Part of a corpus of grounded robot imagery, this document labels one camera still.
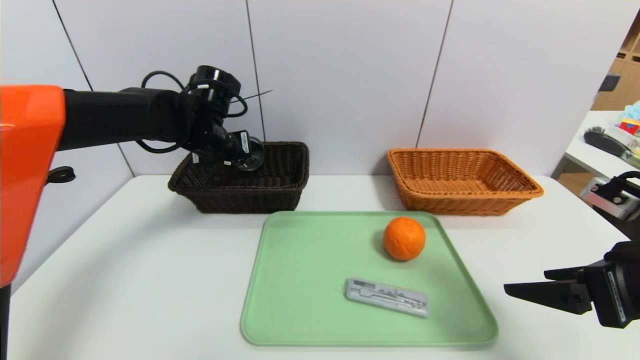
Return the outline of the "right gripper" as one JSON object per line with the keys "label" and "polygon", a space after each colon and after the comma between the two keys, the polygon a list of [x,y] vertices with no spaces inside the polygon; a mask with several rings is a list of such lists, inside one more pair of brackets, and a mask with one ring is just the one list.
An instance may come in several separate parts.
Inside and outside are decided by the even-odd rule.
{"label": "right gripper", "polygon": [[543,272],[545,282],[505,284],[508,296],[582,315],[594,305],[601,326],[624,329],[640,317],[640,243],[615,244],[602,260]]}

